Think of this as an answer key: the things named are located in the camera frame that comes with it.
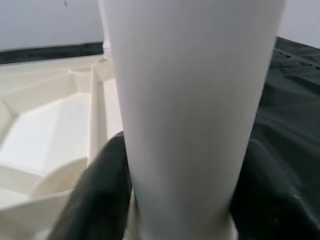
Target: white wall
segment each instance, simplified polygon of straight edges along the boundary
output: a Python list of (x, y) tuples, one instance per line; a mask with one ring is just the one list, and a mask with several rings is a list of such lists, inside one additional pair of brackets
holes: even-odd
[(102, 41), (97, 1), (65, 2), (0, 0), (0, 51)]
[[(0, 0), (0, 51), (102, 41), (97, 0), (65, 1)], [(320, 0), (287, 0), (278, 35), (320, 48), (319, 12)]]
[(320, 0), (287, 0), (278, 35), (320, 48)]

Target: white plastic tray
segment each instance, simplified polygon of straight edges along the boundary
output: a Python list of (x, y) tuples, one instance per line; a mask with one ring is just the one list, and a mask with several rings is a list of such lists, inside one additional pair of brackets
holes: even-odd
[[(0, 113), (0, 225), (8, 225), (0, 237), (45, 239), (58, 217), (45, 221), (46, 211), (62, 210), (65, 191), (123, 129), (113, 63), (90, 56), (2, 66)], [(43, 214), (19, 218), (30, 209)]]

